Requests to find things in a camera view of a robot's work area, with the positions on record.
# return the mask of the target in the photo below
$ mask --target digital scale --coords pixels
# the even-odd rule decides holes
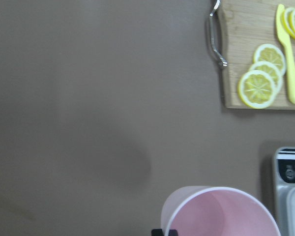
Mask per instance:
[[[295,147],[279,148],[273,169],[277,224],[282,236],[295,236]]]

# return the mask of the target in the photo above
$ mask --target cutting board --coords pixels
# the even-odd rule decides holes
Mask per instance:
[[[228,66],[223,69],[225,106],[249,108],[240,100],[237,83],[253,63],[253,53],[264,43],[284,49],[278,41],[275,14],[278,4],[295,7],[295,0],[221,0],[217,11],[221,27],[222,55]],[[291,39],[295,58],[295,40]],[[273,104],[266,109],[295,110],[287,97],[286,76]]]

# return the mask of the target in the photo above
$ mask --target cup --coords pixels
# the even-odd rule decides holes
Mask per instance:
[[[161,213],[164,236],[280,236],[266,207],[229,187],[186,186],[173,192]]]

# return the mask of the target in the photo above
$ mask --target gray tabletop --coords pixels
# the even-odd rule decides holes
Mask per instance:
[[[0,0],[0,236],[149,235],[188,185],[272,210],[295,111],[226,109],[210,0]]]

